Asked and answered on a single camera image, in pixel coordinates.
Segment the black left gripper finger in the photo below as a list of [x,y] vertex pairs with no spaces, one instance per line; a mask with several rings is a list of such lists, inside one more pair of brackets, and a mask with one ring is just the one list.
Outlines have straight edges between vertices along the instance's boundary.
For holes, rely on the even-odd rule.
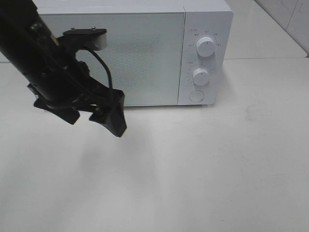
[[80,113],[78,111],[75,111],[71,108],[69,109],[52,109],[48,107],[46,104],[43,103],[43,101],[38,98],[34,104],[34,107],[48,111],[57,117],[61,118],[62,120],[66,121],[67,123],[73,125],[80,117]]
[[124,116],[124,100],[123,91],[114,89],[112,91],[111,106],[96,106],[89,120],[104,126],[114,136],[122,137],[127,129]]

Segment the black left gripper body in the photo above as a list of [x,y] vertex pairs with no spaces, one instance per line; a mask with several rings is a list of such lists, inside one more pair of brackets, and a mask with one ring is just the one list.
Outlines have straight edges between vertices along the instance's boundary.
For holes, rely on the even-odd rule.
[[[61,75],[69,84],[68,96],[55,104],[56,109],[94,109],[113,108],[112,75],[106,63],[98,56],[94,49],[85,42],[61,41],[62,66]],[[108,77],[105,86],[90,76],[87,64],[76,59],[76,53],[85,50],[92,54],[102,65]]]

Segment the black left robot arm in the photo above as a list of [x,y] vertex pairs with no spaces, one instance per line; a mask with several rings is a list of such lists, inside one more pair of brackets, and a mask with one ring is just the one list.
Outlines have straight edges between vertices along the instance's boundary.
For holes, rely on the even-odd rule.
[[80,112],[90,112],[116,137],[127,126],[123,91],[90,76],[87,64],[76,59],[79,50],[97,56],[97,39],[106,29],[71,29],[55,37],[31,0],[0,3],[0,51],[28,80],[36,96],[34,107],[74,124]]

